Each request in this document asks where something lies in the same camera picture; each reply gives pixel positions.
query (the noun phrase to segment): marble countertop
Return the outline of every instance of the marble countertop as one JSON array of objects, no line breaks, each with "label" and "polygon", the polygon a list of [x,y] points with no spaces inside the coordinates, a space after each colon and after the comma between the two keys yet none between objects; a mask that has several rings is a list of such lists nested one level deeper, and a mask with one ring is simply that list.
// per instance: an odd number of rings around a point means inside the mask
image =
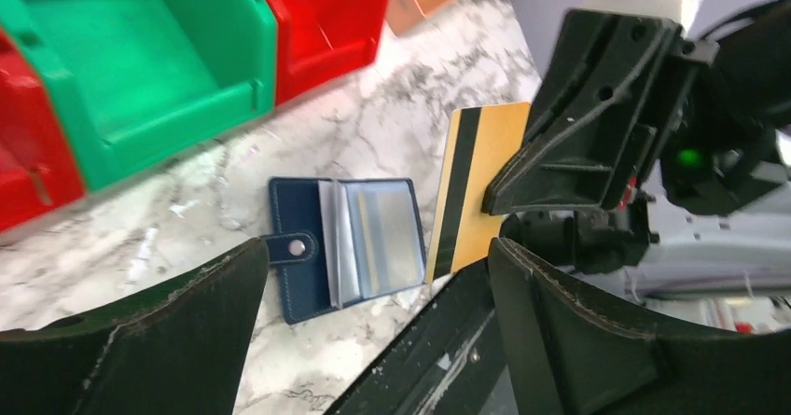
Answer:
[{"label": "marble countertop", "polygon": [[[410,177],[427,238],[451,112],[528,101],[538,84],[508,0],[462,0],[406,37],[386,29],[375,65],[91,198],[21,241],[5,240],[0,329],[35,329],[104,305],[270,233],[266,184],[275,175]],[[288,326],[276,280],[272,272],[236,414],[323,412],[432,292]]]}]

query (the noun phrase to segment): blue wallet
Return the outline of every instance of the blue wallet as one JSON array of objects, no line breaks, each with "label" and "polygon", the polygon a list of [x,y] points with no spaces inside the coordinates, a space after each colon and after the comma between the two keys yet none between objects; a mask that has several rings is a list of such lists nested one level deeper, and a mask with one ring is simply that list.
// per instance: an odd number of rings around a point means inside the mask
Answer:
[{"label": "blue wallet", "polygon": [[275,233],[267,243],[282,241],[278,250],[287,252],[271,264],[288,324],[423,283],[423,231],[409,179],[274,177],[269,192]]}]

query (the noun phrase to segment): wallet stitching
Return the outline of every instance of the wallet stitching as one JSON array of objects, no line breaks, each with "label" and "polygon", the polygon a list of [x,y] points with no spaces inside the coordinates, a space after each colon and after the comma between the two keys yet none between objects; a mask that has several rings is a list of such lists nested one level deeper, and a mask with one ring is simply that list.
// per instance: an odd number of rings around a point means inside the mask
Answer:
[{"label": "wallet stitching", "polygon": [[278,266],[278,265],[281,265],[281,264],[303,263],[305,261],[309,261],[309,260],[313,259],[313,257],[316,256],[316,244],[315,244],[315,241],[313,240],[313,236],[311,236],[311,234],[308,233],[307,231],[295,231],[295,232],[292,232],[292,233],[284,233],[284,234],[281,234],[281,235],[270,235],[270,236],[265,236],[264,239],[266,239],[266,240],[280,240],[282,238],[298,238],[300,236],[304,236],[304,237],[308,238],[308,243],[309,243],[309,246],[310,246],[309,250],[311,251],[310,255],[308,255],[308,256],[306,256],[304,258],[282,259],[280,261],[272,261],[271,264],[273,264],[275,266]]},{"label": "wallet stitching", "polygon": [[[280,220],[280,200],[279,200],[278,194],[277,194],[277,186],[278,186],[278,184],[279,184],[278,182],[275,182],[274,184],[272,184],[272,196],[274,197],[274,219],[275,219],[275,224],[277,225],[277,231],[282,233],[283,232],[283,224],[281,223],[281,220]],[[294,312],[291,309],[291,293],[288,292],[288,289],[289,289],[289,286],[288,286],[288,268],[278,268],[278,270],[283,274],[283,281],[285,283],[285,292],[284,292],[285,309],[288,311],[288,317],[291,320],[293,320],[294,322],[302,322],[302,321],[308,320],[310,318],[326,314],[326,313],[331,312],[331,311],[333,311],[335,309],[335,308],[330,306],[329,308],[327,308],[325,310],[320,310],[320,311],[314,312],[312,314],[308,314],[308,315],[306,315],[304,317],[295,318],[294,317]]]}]

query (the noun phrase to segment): table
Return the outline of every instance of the table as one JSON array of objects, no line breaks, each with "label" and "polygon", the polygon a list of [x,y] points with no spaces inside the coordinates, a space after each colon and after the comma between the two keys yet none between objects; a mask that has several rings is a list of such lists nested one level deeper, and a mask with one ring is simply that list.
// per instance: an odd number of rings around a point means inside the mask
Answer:
[{"label": "table", "polygon": [[[538,87],[508,0],[462,0],[411,35],[385,30],[376,64],[200,145],[0,247],[0,329],[35,329],[191,270],[271,233],[272,176],[410,177],[430,236],[454,109],[528,101]],[[432,288],[288,326],[274,272],[236,414],[321,413]]]}]

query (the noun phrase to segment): credit card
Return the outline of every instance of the credit card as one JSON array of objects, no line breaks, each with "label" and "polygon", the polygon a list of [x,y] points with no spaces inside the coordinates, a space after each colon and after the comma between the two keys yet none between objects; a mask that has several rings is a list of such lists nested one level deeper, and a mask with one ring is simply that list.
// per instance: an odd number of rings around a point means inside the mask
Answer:
[{"label": "credit card", "polygon": [[425,282],[454,273],[484,258],[497,237],[502,216],[481,211],[483,193],[519,151],[529,103],[486,105],[451,116]]}]

